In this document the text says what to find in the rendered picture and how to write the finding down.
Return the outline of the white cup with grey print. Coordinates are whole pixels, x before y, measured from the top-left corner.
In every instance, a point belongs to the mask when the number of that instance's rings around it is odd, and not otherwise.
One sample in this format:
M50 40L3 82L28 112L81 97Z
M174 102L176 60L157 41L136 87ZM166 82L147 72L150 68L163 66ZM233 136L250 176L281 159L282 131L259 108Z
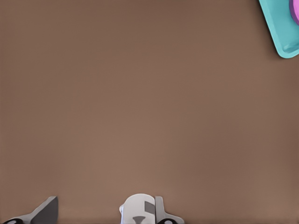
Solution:
M155 199L147 194L134 194L119 207L121 224L156 224Z

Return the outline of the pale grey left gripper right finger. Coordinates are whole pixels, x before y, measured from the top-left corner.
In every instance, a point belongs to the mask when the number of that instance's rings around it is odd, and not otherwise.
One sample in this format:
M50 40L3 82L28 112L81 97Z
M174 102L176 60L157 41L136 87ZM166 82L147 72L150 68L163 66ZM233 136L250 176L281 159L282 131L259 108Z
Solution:
M169 214L164 209L164 201L161 196L155 197L156 224L185 224L185 221L178 216Z

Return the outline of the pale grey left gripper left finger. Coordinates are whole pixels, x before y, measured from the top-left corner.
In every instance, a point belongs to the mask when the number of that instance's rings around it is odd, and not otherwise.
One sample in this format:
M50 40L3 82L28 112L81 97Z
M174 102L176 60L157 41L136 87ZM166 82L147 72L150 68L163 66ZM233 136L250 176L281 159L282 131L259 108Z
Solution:
M3 224L57 224L58 197L50 196L31 213L13 217Z

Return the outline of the teal tray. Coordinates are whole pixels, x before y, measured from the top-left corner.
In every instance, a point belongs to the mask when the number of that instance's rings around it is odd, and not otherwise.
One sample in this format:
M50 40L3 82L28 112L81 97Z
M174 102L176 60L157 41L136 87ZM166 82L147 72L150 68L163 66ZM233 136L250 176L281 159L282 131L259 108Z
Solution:
M296 0L258 0L276 51L282 58L299 55L299 23L293 19L291 4Z

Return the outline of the pink and purple plate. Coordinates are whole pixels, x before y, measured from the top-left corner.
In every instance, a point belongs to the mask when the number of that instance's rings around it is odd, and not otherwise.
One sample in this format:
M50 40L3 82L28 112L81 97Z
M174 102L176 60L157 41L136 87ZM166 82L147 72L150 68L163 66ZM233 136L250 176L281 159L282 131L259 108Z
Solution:
M299 26L299 0L289 0L289 9L292 19Z

